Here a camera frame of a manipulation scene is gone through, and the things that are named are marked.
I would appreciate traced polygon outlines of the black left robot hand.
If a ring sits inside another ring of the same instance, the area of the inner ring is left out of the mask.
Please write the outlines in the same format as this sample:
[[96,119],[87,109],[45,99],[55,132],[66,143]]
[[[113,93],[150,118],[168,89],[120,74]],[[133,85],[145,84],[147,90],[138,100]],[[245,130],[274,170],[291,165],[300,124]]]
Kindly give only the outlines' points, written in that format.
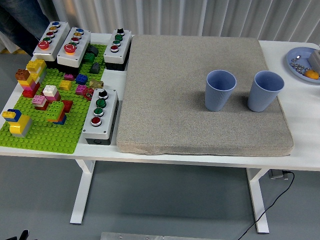
[[10,238],[7,238],[6,240],[27,240],[29,237],[30,231],[28,229],[25,229],[22,231],[20,237],[13,236]]

